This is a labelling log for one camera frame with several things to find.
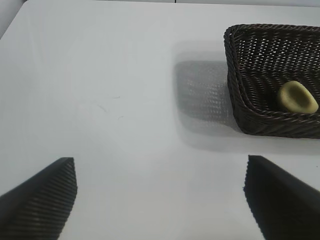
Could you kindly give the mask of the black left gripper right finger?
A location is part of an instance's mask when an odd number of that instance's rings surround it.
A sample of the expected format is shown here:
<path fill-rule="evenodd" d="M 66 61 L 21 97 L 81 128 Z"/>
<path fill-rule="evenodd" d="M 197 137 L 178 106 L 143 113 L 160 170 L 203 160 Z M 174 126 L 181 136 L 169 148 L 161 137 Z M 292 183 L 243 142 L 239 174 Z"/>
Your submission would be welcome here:
<path fill-rule="evenodd" d="M 248 156 L 243 191 L 266 240 L 320 238 L 320 192 L 267 158 Z"/>

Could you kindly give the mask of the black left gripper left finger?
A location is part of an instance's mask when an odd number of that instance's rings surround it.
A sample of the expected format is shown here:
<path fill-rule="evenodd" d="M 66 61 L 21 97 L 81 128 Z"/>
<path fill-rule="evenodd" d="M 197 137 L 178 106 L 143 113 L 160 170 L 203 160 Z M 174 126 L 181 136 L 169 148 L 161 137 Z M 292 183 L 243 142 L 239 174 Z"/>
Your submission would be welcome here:
<path fill-rule="evenodd" d="M 57 240 L 77 196 L 75 160 L 62 157 L 0 197 L 2 240 Z"/>

